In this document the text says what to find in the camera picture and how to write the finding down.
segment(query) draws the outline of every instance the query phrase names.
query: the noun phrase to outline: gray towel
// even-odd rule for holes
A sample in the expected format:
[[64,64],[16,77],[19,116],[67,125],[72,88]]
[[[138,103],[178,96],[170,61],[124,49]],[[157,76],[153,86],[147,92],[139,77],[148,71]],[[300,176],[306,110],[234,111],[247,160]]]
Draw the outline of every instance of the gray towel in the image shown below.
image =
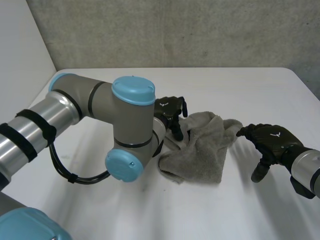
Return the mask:
[[158,161],[160,172],[174,182],[220,183],[227,148],[237,139],[241,122],[222,120],[212,112],[197,112],[179,121],[183,141],[168,131],[164,144],[171,149]]

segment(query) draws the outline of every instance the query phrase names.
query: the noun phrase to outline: gray wall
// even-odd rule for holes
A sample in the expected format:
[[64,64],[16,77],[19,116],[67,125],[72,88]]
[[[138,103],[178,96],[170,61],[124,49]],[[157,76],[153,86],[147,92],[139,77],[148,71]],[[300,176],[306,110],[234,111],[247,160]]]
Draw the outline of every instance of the gray wall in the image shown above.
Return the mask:
[[320,0],[27,3],[57,70],[285,67],[320,98]]

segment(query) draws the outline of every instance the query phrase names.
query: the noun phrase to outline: white table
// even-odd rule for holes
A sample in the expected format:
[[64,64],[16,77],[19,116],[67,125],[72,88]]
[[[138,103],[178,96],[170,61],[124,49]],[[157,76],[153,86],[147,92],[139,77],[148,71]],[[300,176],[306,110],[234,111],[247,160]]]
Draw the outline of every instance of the white table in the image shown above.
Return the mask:
[[[278,124],[307,147],[320,149],[320,102],[285,68],[66,69],[102,81],[145,77],[156,96],[184,96],[189,113],[212,111],[223,119]],[[46,87],[34,103],[42,100]],[[105,171],[112,126],[85,118],[57,140],[66,167],[83,177]],[[87,186],[60,177],[45,149],[4,190],[65,227],[75,240],[316,240],[320,200],[295,193],[290,174],[273,166],[265,179],[250,176],[260,154],[244,137],[228,150],[218,185],[177,185],[158,173],[152,159],[133,183],[112,177]]]

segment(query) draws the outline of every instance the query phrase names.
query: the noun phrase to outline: velcro strap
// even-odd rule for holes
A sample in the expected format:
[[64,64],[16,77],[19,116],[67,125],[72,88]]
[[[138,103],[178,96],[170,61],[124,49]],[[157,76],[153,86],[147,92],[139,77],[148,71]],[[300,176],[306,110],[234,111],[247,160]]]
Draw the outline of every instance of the velcro strap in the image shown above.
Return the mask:
[[78,178],[78,175],[71,173],[70,177],[68,178],[68,182],[74,184]]
[[17,130],[9,126],[7,123],[0,125],[0,134],[13,142],[28,158],[29,162],[37,157],[34,146]]
[[36,124],[42,130],[42,136],[45,140],[47,140],[47,147],[55,141],[57,129],[54,126],[50,125],[38,113],[30,109],[24,109],[21,112],[18,112],[16,114],[16,117],[24,117],[34,122],[34,124]]

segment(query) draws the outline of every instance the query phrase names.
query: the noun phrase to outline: logo on robotic hand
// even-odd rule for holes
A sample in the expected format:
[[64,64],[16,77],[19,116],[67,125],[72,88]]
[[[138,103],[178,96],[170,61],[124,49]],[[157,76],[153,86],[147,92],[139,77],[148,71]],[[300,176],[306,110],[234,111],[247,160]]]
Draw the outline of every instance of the logo on robotic hand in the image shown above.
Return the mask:
[[275,137],[278,137],[278,138],[280,138],[280,134],[281,134],[281,132],[279,132],[278,134],[272,134],[272,133],[270,133],[271,136],[275,136]]

